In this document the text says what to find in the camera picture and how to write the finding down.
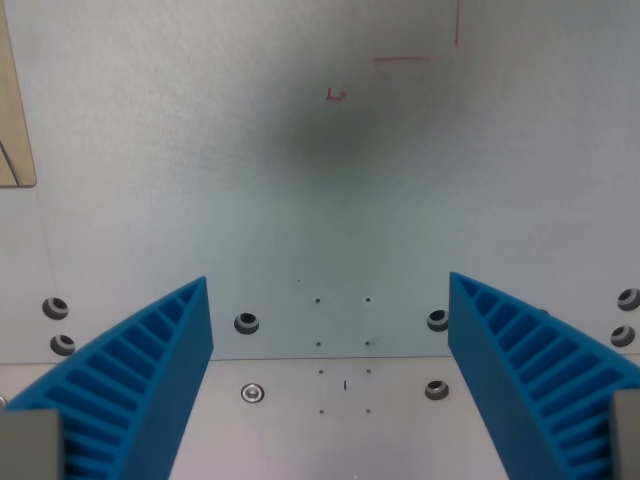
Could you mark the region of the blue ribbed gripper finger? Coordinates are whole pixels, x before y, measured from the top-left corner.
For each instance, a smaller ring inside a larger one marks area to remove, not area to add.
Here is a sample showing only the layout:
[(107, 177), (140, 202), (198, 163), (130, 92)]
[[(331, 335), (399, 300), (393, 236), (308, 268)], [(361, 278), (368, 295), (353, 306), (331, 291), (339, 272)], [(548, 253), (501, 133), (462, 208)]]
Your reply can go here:
[(448, 346), (511, 479), (610, 479), (609, 405), (639, 368), (571, 325), (449, 277)]
[(199, 277), (72, 353), (6, 410), (59, 414), (66, 479), (167, 479), (213, 349)]

